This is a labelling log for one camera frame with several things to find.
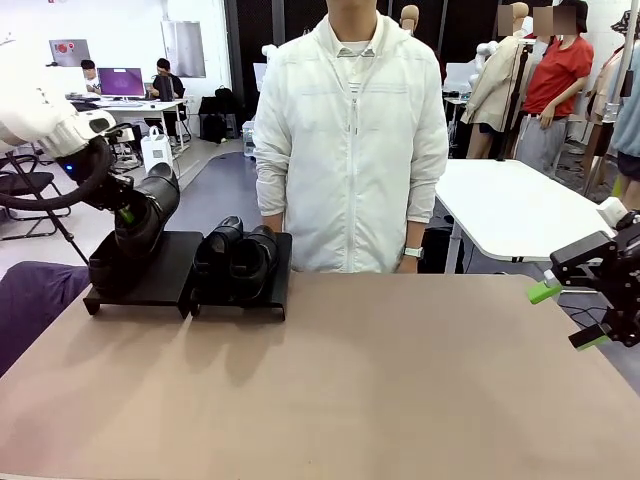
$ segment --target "mannequin hand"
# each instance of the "mannequin hand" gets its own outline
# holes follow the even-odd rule
[[[416,257],[404,256],[396,273],[418,273],[418,259]]]
[[[556,107],[553,105],[547,105],[547,108],[545,108],[540,114],[540,127],[542,127],[543,130],[549,128],[555,115]]]

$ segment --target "poster on wall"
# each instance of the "poster on wall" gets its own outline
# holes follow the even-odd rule
[[[171,73],[187,78],[207,76],[200,22],[162,22],[162,36]]]
[[[86,40],[49,40],[53,61],[61,67],[79,67],[82,60],[91,60]]]

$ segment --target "brown tabletop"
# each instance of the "brown tabletop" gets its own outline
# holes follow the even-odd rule
[[[299,274],[266,326],[76,301],[0,380],[0,472],[637,478],[640,401],[532,284]]]

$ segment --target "purple fabric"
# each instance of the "purple fabric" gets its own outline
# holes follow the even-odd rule
[[[0,376],[89,285],[87,267],[21,262],[0,280]]]

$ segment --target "white bag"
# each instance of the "white bag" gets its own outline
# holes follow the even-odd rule
[[[142,158],[144,159],[144,169],[149,173],[158,163],[166,163],[173,169],[173,154],[169,137],[163,135],[158,127],[151,127],[149,136],[144,137],[142,144]]]

